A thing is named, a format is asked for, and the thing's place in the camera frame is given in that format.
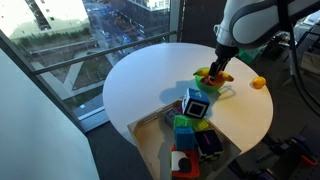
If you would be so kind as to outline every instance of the building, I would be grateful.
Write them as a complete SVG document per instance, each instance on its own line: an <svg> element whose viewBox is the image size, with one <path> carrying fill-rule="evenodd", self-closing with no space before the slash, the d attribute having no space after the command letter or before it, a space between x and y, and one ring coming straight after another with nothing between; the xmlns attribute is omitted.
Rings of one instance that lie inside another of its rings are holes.
<svg viewBox="0 0 320 180"><path fill-rule="evenodd" d="M13 41L89 27L81 0L0 0L0 29Z"/></svg>
<svg viewBox="0 0 320 180"><path fill-rule="evenodd" d="M111 4L147 37L169 30L170 0L114 0Z"/></svg>

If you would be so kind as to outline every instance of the cardboard box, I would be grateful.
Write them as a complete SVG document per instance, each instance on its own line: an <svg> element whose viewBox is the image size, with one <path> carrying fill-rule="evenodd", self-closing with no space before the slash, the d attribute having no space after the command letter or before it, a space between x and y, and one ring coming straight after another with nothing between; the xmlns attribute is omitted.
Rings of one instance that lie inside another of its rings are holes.
<svg viewBox="0 0 320 180"><path fill-rule="evenodd" d="M171 179L170 155L174 144L174 131L165 122L164 113L172 108L179 108L181 103L182 100L177 100L128 125L140 155L155 180ZM212 180L240 154L241 150L214 124L210 121L207 123L217 132L224 150L218 160L199 163L199 179Z"/></svg>

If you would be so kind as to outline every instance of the white round table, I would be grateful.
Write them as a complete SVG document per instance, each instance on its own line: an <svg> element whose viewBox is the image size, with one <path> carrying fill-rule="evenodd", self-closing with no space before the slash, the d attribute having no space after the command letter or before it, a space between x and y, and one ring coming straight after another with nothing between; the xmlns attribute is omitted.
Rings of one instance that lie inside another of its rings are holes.
<svg viewBox="0 0 320 180"><path fill-rule="evenodd" d="M103 102L111 123L135 144L127 125L184 96L194 88L193 73L217 59L213 48L188 43L163 43L135 51L109 73L103 88ZM209 96L208 119L244 153L267 133L273 104L266 86L249 84L257 74L232 58L226 72L235 80Z"/></svg>

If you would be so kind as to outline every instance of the gray carpet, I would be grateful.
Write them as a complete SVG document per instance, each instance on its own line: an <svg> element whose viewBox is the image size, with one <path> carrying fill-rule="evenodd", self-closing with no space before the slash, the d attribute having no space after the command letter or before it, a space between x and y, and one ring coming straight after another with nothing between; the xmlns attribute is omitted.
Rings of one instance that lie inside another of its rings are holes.
<svg viewBox="0 0 320 180"><path fill-rule="evenodd" d="M289 78L287 62L283 62L281 58L276 60L261 58L250 66L267 79L274 104L273 122L269 130L273 138L288 138L299 133L306 124L320 127L319 117L302 101L293 83L289 82L283 86L283 82ZM320 88L319 82L309 78L304 79L310 91L320 98L320 93L317 93ZM87 137L101 180L152 179L136 147L122 138L111 123L103 124L88 132ZM259 157L268 152L268 148L260 143L239 156L237 160L246 171L270 167L276 157L260 164L256 163ZM237 179L237 177L226 169L217 179Z"/></svg>

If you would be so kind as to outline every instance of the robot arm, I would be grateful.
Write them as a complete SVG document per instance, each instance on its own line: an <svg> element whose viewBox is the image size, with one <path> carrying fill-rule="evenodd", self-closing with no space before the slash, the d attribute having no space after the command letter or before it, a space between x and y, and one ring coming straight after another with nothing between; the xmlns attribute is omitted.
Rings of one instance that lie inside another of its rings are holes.
<svg viewBox="0 0 320 180"><path fill-rule="evenodd" d="M218 59L211 64L210 80L225 69L229 60L238 54L238 48L257 48L281 29L278 1L284 0L227 0L224 18L214 28ZM320 0L287 0L286 3L290 23L320 8Z"/></svg>

